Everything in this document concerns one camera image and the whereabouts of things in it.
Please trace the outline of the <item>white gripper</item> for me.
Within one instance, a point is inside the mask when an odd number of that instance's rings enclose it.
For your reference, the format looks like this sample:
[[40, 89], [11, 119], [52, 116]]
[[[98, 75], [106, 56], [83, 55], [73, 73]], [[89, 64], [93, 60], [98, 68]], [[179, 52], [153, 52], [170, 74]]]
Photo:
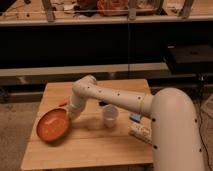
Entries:
[[68, 115], [69, 115], [69, 118], [71, 120], [77, 119], [80, 116], [80, 114], [82, 113], [83, 110], [84, 110], [83, 106], [75, 106], [72, 103], [69, 103], [67, 105]]

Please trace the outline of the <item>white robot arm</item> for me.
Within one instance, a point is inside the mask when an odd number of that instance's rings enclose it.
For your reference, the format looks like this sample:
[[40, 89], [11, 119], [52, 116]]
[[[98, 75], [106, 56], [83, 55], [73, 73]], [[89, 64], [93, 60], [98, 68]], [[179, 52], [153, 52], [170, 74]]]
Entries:
[[104, 88], [92, 75], [72, 85], [68, 111], [72, 120], [84, 111], [88, 99], [97, 99], [151, 120], [154, 171], [205, 171], [198, 118], [191, 98], [177, 88], [155, 95]]

